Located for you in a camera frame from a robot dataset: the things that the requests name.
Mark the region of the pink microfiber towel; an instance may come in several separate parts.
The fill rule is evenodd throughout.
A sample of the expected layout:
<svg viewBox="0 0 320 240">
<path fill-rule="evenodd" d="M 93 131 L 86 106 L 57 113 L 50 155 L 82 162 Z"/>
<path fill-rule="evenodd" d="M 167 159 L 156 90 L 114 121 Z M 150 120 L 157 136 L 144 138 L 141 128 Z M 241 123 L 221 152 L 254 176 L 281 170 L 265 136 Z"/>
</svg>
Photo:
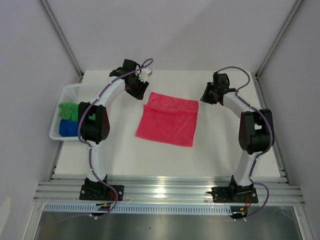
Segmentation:
<svg viewBox="0 0 320 240">
<path fill-rule="evenodd" d="M 135 136 L 148 141 L 192 147 L 199 103 L 152 92 L 143 106 Z"/>
</svg>

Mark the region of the green microfiber towel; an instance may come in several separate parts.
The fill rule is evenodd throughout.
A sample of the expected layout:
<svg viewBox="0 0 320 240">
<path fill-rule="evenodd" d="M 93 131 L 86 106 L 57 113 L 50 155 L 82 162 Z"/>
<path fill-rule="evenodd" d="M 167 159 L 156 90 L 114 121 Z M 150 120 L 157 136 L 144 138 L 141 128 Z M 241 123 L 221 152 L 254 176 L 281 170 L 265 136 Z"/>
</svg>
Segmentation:
<svg viewBox="0 0 320 240">
<path fill-rule="evenodd" d="M 78 122 L 78 107 L 79 104 L 74 102 L 61 102 L 58 104 L 58 115 L 70 122 Z"/>
</svg>

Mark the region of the blue microfiber towel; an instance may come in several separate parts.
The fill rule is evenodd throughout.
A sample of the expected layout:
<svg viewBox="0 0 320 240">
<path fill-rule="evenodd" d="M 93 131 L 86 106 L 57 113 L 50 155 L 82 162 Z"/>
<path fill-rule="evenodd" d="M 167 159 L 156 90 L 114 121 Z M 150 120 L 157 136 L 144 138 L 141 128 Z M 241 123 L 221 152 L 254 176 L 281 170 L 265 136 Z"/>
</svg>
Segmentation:
<svg viewBox="0 0 320 240">
<path fill-rule="evenodd" d="M 77 137 L 78 122 L 62 119 L 59 124 L 59 134 L 62 137 Z"/>
</svg>

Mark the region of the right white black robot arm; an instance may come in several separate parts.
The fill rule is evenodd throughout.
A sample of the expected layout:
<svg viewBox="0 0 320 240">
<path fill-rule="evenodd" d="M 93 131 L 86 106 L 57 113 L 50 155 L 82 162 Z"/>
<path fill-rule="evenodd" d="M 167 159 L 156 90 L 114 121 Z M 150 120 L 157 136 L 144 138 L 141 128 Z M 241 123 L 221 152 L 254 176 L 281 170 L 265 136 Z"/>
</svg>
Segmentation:
<svg viewBox="0 0 320 240">
<path fill-rule="evenodd" d="M 201 102 L 220 104 L 240 120 L 238 142 L 242 149 L 240 161 L 227 187 L 213 187 L 209 194 L 215 203 L 257 203 L 253 173 L 259 158 L 275 142 L 273 115 L 268 109 L 257 109 L 241 97 L 239 90 L 230 87 L 227 74 L 215 72 L 208 82 Z"/>
</svg>

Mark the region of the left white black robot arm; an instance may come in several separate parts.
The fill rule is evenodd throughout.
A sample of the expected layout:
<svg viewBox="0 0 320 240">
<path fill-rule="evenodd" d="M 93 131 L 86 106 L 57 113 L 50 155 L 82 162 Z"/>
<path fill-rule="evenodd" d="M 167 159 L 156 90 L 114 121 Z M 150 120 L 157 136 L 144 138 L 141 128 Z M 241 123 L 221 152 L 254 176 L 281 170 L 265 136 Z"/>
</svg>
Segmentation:
<svg viewBox="0 0 320 240">
<path fill-rule="evenodd" d="M 149 58 L 142 64 L 125 59 L 121 67 L 112 70 L 107 85 L 91 102 L 78 105 L 78 140 L 88 147 L 89 170 L 81 187 L 79 198 L 82 201 L 117 201 L 122 199 L 123 187 L 109 185 L 106 152 L 103 141 L 110 133 L 108 109 L 119 94 L 127 92 L 137 100 L 142 100 L 149 86 L 147 78 L 152 75 Z"/>
</svg>

